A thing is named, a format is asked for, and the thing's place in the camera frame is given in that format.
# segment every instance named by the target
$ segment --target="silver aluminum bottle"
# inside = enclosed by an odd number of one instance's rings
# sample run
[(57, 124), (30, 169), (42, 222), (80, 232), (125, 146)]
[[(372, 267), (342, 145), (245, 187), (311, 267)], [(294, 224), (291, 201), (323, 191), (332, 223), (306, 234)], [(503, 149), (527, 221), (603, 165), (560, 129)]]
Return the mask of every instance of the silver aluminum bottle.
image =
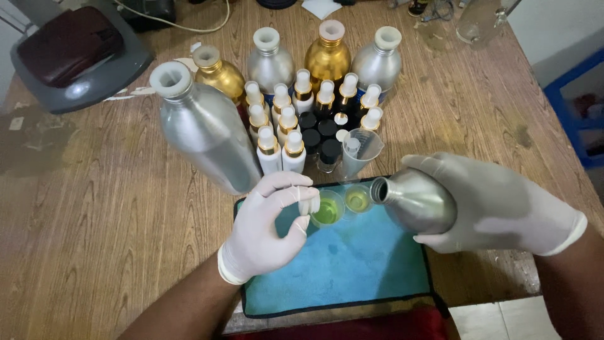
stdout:
[(395, 223), (417, 234), (442, 234), (457, 219), (457, 204), (449, 191), (413, 168), (374, 179), (370, 195), (374, 203), (384, 205)]
[(285, 84), (289, 96), (294, 93), (295, 66), (289, 52), (279, 46), (280, 36), (271, 27), (259, 28), (254, 33), (254, 44), (248, 57), (248, 78), (258, 83), (265, 101), (272, 106), (274, 88), (278, 83)]
[(379, 103), (384, 102), (387, 93), (399, 78), (402, 63), (398, 46), (401, 39), (402, 36), (396, 28), (384, 26), (376, 31), (373, 42), (357, 52), (350, 67), (350, 72), (359, 76), (357, 102), (361, 101), (371, 84), (378, 84), (382, 88)]
[(251, 191), (261, 172), (233, 101), (193, 82), (180, 62), (161, 64), (149, 82), (164, 99), (159, 116), (168, 144), (221, 190), (231, 195)]

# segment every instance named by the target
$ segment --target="black border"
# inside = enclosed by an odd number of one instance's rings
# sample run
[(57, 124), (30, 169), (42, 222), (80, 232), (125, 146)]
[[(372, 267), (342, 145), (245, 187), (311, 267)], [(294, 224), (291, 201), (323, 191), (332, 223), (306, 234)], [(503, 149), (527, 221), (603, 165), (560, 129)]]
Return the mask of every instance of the black border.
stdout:
[[(388, 178), (388, 177), (390, 177), (390, 175), (363, 178), (359, 182), (373, 181), (374, 179), (376, 179), (378, 177)], [(334, 182), (334, 183), (319, 184), (319, 185), (315, 185), (314, 187), (315, 188), (325, 188), (325, 187), (336, 186), (336, 185), (342, 185), (342, 184), (340, 184), (338, 182)], [(237, 217), (237, 205), (239, 204), (239, 202), (243, 201), (244, 199), (245, 199), (245, 197), (238, 199), (235, 202), (235, 204), (233, 205), (233, 220)], [(334, 308), (343, 308), (343, 307), (356, 307), (356, 306), (364, 306), (364, 305), (368, 305), (368, 304), (379, 304), (379, 303), (393, 302), (393, 301), (406, 301), (406, 300), (411, 300), (414, 298), (430, 297), (434, 300), (434, 304), (435, 304), (436, 308), (439, 310), (440, 314), (446, 319), (449, 317), (449, 310), (448, 310), (448, 307), (447, 307), (446, 303), (444, 302), (444, 300), (434, 290), (434, 285), (432, 282), (432, 272), (430, 270), (430, 261), (428, 260), (428, 253), (426, 252), (426, 246), (423, 244), (422, 244), (422, 253), (423, 253), (424, 263), (426, 264), (426, 271), (428, 273), (428, 286), (429, 286), (428, 293), (418, 293), (418, 294), (413, 294), (413, 295), (397, 296), (397, 297), (392, 297), (392, 298), (382, 298), (382, 299), (374, 299), (374, 300), (366, 300), (366, 301), (343, 302), (343, 303), (339, 303), (339, 304), (328, 304), (328, 305), (324, 305), (324, 306), (304, 307), (304, 308), (290, 309), (290, 310), (285, 310), (283, 312), (269, 313), (269, 314), (249, 315), (245, 312), (245, 303), (246, 303), (245, 285), (242, 285), (241, 286), (241, 303), (242, 303), (242, 307), (243, 307), (243, 314), (246, 316), (246, 318), (249, 318), (249, 319), (268, 319), (268, 318), (276, 318), (278, 316), (286, 316), (286, 315), (292, 315), (292, 314), (303, 313), (303, 312), (312, 312), (315, 310), (334, 309)]]

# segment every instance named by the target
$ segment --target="forearm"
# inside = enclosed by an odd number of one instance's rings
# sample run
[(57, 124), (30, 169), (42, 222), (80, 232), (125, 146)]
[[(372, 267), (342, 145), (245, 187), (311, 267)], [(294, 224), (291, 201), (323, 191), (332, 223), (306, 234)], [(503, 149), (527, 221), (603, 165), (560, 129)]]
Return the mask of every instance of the forearm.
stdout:
[(588, 226), (560, 254), (535, 256), (550, 319), (562, 339), (604, 339), (604, 240)]
[(143, 311), (118, 340), (210, 339), (239, 287), (220, 277), (214, 253)]

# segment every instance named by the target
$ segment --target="white latex glove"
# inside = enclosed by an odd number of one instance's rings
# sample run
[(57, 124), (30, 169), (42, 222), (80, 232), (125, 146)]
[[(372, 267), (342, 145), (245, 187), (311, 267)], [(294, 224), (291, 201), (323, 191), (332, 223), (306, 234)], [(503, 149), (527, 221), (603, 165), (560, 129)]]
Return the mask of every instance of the white latex glove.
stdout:
[(275, 219), (286, 206), (317, 196), (319, 190), (308, 188), (311, 185), (309, 177), (289, 171), (260, 180), (241, 205), (231, 236), (218, 249), (218, 271), (226, 282), (244, 284), (285, 266), (298, 254), (310, 216), (296, 218), (284, 238), (277, 235)]
[(587, 226), (585, 214), (511, 169), (445, 152), (407, 155), (401, 163), (436, 179), (457, 202), (451, 230), (414, 237), (437, 252), (518, 249), (554, 255)]

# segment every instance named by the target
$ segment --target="blue label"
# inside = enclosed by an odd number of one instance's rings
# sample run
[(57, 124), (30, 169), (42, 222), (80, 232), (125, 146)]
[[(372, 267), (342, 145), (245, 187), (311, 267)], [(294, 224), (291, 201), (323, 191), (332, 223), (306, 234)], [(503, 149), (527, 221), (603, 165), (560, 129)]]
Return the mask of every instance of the blue label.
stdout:
[[(288, 89), (289, 96), (291, 97), (294, 94), (294, 85)], [(263, 93), (265, 97), (265, 102), (268, 103), (268, 107), (272, 108), (272, 99), (275, 97), (274, 94)]]
[[(365, 94), (365, 91), (361, 90), (360, 88), (356, 89), (356, 102), (360, 103), (361, 102), (361, 97), (363, 96), (363, 94)], [(381, 104), (384, 102), (384, 99), (386, 99), (386, 94), (388, 94), (388, 91), (384, 91), (382, 93), (379, 94), (379, 97), (377, 98), (377, 101)]]

